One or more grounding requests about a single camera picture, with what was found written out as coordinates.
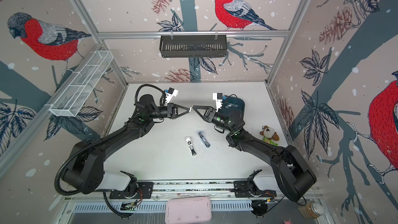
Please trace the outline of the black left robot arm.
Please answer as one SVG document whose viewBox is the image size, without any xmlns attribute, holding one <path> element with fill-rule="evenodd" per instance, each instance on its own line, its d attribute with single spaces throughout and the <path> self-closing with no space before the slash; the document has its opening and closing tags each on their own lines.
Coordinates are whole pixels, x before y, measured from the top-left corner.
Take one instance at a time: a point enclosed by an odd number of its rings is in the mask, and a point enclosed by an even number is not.
<svg viewBox="0 0 398 224">
<path fill-rule="evenodd" d="M 68 159 L 56 173 L 54 187 L 62 196 L 78 193 L 88 195 L 94 191 L 121 191 L 127 198 L 138 191 L 137 178 L 128 172 L 106 172 L 104 162 L 128 143 L 145 136 L 156 123 L 165 118 L 177 119 L 191 112 L 191 108 L 171 102 L 177 90 L 160 90 L 159 104 L 151 94 L 134 98 L 135 110 L 119 130 L 96 142 L 77 143 Z"/>
</svg>

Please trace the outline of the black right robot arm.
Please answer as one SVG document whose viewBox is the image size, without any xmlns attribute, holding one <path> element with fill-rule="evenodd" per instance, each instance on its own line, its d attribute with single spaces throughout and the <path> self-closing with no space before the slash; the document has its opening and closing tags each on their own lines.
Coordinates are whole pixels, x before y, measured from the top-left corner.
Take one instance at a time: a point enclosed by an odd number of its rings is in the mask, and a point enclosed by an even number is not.
<svg viewBox="0 0 398 224">
<path fill-rule="evenodd" d="M 229 131 L 229 146 L 247 152 L 269 164 L 281 192 L 291 201 L 300 200 L 317 182 L 317 177 L 299 151 L 292 145 L 280 147 L 255 138 L 244 129 L 244 118 L 239 110 L 224 115 L 211 106 L 193 106 L 200 117 L 216 127 Z"/>
</svg>

